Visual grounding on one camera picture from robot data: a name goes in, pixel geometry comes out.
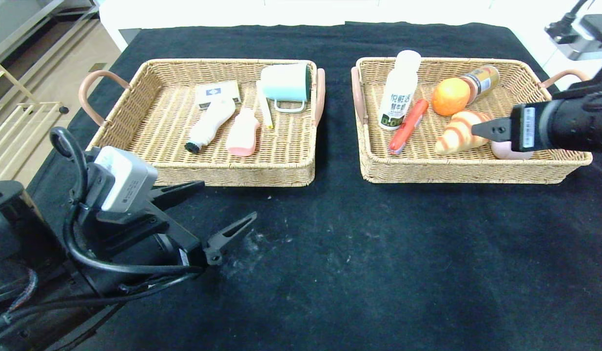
white bottle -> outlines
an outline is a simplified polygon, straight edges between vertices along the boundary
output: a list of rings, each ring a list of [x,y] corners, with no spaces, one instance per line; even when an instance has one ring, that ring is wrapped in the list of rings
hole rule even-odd
[[[232,117],[234,111],[236,111],[236,103],[232,98],[221,98],[210,102],[201,119],[190,129],[186,149],[190,153],[198,153],[201,147],[214,139],[218,127]]]
[[[377,116],[381,128],[396,131],[403,123],[403,117],[416,92],[420,60],[420,54],[412,50],[401,51],[396,56],[394,69],[388,74],[381,109]]]

bottle cap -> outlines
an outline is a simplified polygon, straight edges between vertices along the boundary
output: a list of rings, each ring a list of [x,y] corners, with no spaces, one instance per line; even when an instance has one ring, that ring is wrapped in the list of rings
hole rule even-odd
[[[422,56],[413,50],[403,50],[396,56],[396,64],[394,68],[407,69],[408,71],[417,72],[420,68]]]
[[[199,147],[194,142],[187,142],[184,147],[192,154],[196,155],[199,153]]]

barcode label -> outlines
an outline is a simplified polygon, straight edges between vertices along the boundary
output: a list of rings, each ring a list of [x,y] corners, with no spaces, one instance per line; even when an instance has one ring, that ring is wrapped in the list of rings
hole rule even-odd
[[[483,80],[481,82],[481,93],[483,93],[483,91],[486,91],[487,89],[489,89],[491,86],[492,86],[491,78],[487,78],[487,79]]]
[[[526,107],[522,122],[522,147],[533,146],[535,146],[535,107]]]

black cable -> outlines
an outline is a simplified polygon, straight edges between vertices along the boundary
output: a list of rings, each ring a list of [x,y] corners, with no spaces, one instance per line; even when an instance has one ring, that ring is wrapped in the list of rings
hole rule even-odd
[[[78,262],[101,269],[104,271],[117,273],[133,273],[133,274],[181,274],[181,273],[200,273],[203,267],[189,265],[125,265],[105,262],[96,258],[89,257],[76,244],[73,225],[76,222],[79,212],[79,203],[84,200],[87,195],[88,175],[86,171],[86,158],[84,151],[76,142],[73,134],[63,127],[54,127],[50,131],[50,140],[52,145],[64,157],[69,158],[75,165],[78,171],[78,180],[76,184],[76,192],[72,198],[72,205],[67,213],[64,224],[62,226],[62,235],[64,244],[69,250],[69,253]]]
[[[58,300],[52,302],[46,302],[45,304],[40,304],[36,306],[22,307],[13,312],[7,312],[0,315],[0,330],[6,327],[17,320],[20,320],[29,315],[33,315],[36,313],[42,313],[51,310],[59,310],[59,309],[75,309],[80,307],[93,307],[93,306],[107,306],[114,304],[122,304],[123,302],[129,302],[133,300],[138,300],[139,298],[144,298],[147,296],[154,295],[154,293],[159,293],[165,289],[172,287],[175,284],[179,284],[185,280],[190,278],[195,278],[201,275],[200,273],[189,273],[184,274],[178,278],[174,278],[169,282],[161,283],[159,285],[153,286],[146,291],[134,293],[132,295],[126,296],[117,296],[117,297],[98,297],[98,298],[76,298],[70,300]]]
[[[49,141],[56,151],[68,158],[71,162],[76,165],[78,171],[75,193],[73,193],[73,202],[78,203],[84,200],[87,193],[87,184],[89,182],[89,176],[86,171],[86,158],[84,157],[84,151],[76,142],[73,134],[63,127],[54,127],[49,131]]]
[[[94,325],[92,325],[91,328],[87,329],[86,331],[84,331],[83,333],[81,333],[80,335],[78,335],[78,337],[74,338],[73,340],[71,340],[67,344],[62,345],[58,349],[55,349],[54,351],[71,351],[71,350],[75,349],[76,347],[78,347],[78,345],[82,344],[83,342],[85,342],[86,340],[88,340],[88,338],[90,338],[93,335],[95,335],[95,333],[97,332],[97,330],[102,325],[104,325],[105,322],[108,322],[108,320],[113,315],[115,315],[115,313],[117,313],[118,310],[120,310],[121,307],[123,307],[124,305],[125,305],[125,302],[123,302],[122,304],[116,304],[116,305],[114,305],[114,307],[112,307],[112,309],[110,311],[108,311],[104,315],[104,317],[100,318],[100,320],[98,320]]]
[[[36,274],[34,269],[28,267],[26,267],[26,269],[28,272],[28,284],[26,286],[26,289],[24,289],[21,292],[21,294],[19,294],[19,297],[11,303],[11,306],[8,307],[9,311],[15,311],[26,301],[28,301],[34,294],[34,291],[36,290],[36,287],[39,284],[39,276]]]
[[[182,274],[203,272],[203,267],[196,265],[128,265],[106,262],[89,257],[80,251],[78,244],[76,244],[73,225],[78,217],[78,212],[79,205],[72,204],[69,208],[69,212],[67,213],[67,217],[65,217],[65,221],[62,226],[62,234],[65,246],[69,250],[69,253],[71,253],[75,260],[82,264],[104,271],[131,274]]]
[[[118,289],[120,291],[122,291],[123,293],[134,293],[136,291],[142,290],[143,288],[145,288],[149,285],[160,284],[161,282],[165,282],[166,280],[169,280],[169,276],[163,275],[162,277],[149,278],[148,280],[145,280],[144,282],[140,282],[140,283],[134,284],[134,285],[121,283],[118,285]]]
[[[587,0],[579,0],[579,2],[574,5],[574,7],[572,8],[572,11],[570,11],[570,13],[573,15],[576,15],[578,13],[578,11],[580,10],[580,7],[582,7],[584,5],[584,3],[586,3],[586,2],[587,2]]]

gold can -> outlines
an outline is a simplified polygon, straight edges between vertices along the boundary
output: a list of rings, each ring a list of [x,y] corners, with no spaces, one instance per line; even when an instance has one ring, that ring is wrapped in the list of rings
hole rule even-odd
[[[487,95],[500,82],[498,69],[491,65],[481,66],[474,71],[459,77],[470,86],[468,105],[478,98]]]

